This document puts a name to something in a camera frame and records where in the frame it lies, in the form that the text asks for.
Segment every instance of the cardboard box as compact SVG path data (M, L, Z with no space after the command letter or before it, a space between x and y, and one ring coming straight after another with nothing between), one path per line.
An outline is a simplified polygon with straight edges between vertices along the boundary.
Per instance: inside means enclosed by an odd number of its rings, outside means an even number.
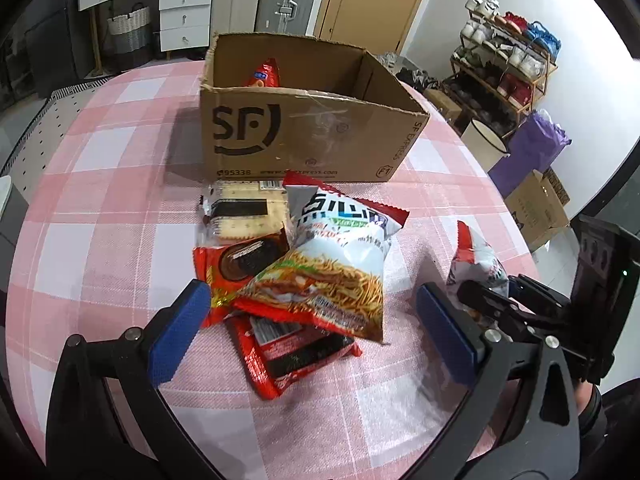
M444 92L427 88L424 91L424 96L438 109L447 123L454 123L460 117L462 108Z
M569 225L569 219L549 179L543 178L537 171L523 180L504 203L531 252Z
M247 88L274 57L288 88ZM207 177L385 182L429 114L362 48L278 34L212 39L200 87Z

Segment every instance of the red packaging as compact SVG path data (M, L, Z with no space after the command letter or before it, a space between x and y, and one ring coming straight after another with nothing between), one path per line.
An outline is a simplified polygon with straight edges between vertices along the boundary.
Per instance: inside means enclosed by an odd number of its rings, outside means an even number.
M265 63L260 65L244 86L270 86L278 88L280 86L280 72L276 60L270 57Z
M193 250L196 277L211 287L211 309L202 327L225 319L232 311L229 302L236 296L236 291L288 249L284 229L227 247L196 247Z
M350 337L297 323L276 323L242 314L229 319L247 374L265 400L311 372L349 353L362 355Z

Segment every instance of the red snack bag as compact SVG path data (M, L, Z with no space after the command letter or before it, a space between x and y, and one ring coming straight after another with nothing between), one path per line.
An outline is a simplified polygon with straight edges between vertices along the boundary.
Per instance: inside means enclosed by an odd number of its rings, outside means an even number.
M296 381L351 353L362 355L350 337L298 323L276 323L243 314L229 319L249 378L265 400L281 396Z
M292 247L239 290L233 306L381 342L384 260L409 213L293 171L283 185L296 223Z
M202 327L225 319L232 311L229 302L236 296L236 291L288 249L284 229L227 247L196 247L193 250L196 277L211 287L211 309Z
M265 63L260 65L244 86L270 86L278 88L280 86L280 73L276 60L270 57Z

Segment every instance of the pink checkered tablecloth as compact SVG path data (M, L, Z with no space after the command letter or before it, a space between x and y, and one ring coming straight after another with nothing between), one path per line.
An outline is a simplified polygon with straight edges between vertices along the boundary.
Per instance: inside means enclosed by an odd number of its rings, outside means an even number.
M97 89L46 169L11 273L6 346L16 409L38 452L64 342L145 326L194 277L202 154L202 62L132 70ZM385 339L260 400L223 325L201 330L162 394L230 479L398 478L462 398L414 312L414 292L443 282L462 219L507 272L536 277L492 182L419 94L431 119L393 179L344 184L408 209L385 264ZM113 385L118 405L124 396ZM136 447L147 450L121 410ZM485 433L484 447L492 440Z

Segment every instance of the sf express logo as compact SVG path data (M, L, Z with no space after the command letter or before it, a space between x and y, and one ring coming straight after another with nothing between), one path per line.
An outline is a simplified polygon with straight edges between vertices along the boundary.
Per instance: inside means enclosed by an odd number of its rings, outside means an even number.
M280 130L280 105L267 108L247 106L237 112L228 106L213 109L216 126L213 138L218 145L215 152L222 155L251 155L266 149ZM220 146L221 140L232 140L231 145Z

